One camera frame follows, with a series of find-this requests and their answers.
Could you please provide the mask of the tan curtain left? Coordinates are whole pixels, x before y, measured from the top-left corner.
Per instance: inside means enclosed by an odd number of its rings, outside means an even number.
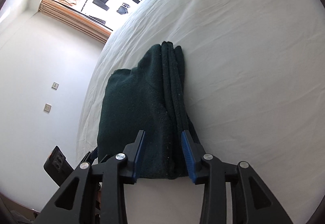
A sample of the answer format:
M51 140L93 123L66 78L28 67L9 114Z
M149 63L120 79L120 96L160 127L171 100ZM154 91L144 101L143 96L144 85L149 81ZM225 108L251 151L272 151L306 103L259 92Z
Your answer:
M100 26L99 23L54 0L41 0L39 12L102 43L106 43L111 35L111 31Z

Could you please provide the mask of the dark green knit garment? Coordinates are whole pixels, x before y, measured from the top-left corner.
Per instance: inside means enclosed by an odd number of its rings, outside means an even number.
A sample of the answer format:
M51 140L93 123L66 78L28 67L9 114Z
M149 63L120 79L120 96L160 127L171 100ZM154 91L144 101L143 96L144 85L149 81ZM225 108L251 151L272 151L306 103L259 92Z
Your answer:
M181 133L199 139L184 106L185 62L182 48L171 42L152 46L132 69L116 70L108 79L97 135L98 160L122 152L145 131L141 178L188 175Z

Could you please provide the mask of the upper wall socket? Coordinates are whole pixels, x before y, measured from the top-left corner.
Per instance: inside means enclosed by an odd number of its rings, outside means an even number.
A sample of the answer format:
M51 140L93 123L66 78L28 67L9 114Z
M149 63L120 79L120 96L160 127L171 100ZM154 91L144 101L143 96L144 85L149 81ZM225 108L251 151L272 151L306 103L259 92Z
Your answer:
M53 84L52 84L52 89L57 90L57 89L58 89L58 86L59 86L58 83L53 82Z

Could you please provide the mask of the white bed sheet mattress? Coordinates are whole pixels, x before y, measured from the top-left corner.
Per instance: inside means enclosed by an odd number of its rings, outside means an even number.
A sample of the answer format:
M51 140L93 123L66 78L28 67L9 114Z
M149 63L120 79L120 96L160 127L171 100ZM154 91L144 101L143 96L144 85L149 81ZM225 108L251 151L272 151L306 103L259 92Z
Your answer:
M247 161L292 221L306 223L324 196L320 0L143 0L100 54L76 161L96 146L108 78L164 41L183 49L185 106L205 150Z

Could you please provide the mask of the lower wall socket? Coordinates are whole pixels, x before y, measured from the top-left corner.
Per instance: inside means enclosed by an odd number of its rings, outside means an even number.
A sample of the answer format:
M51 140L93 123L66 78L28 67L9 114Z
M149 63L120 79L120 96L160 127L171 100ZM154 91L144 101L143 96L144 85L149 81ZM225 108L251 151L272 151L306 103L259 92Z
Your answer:
M51 111L51 108L52 108L52 105L46 103L43 110L45 112L48 112L49 113Z

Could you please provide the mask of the wall socket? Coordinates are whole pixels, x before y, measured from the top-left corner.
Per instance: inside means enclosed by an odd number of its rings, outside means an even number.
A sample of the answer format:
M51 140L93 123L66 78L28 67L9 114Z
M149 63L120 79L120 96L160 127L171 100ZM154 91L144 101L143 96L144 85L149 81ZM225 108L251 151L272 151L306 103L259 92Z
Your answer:
M52 105L46 103L43 110L45 112L48 112L49 113L51 111L51 108L52 108Z
M53 82L53 84L52 84L52 89L57 90L57 89L58 89L58 86L59 86L58 83Z

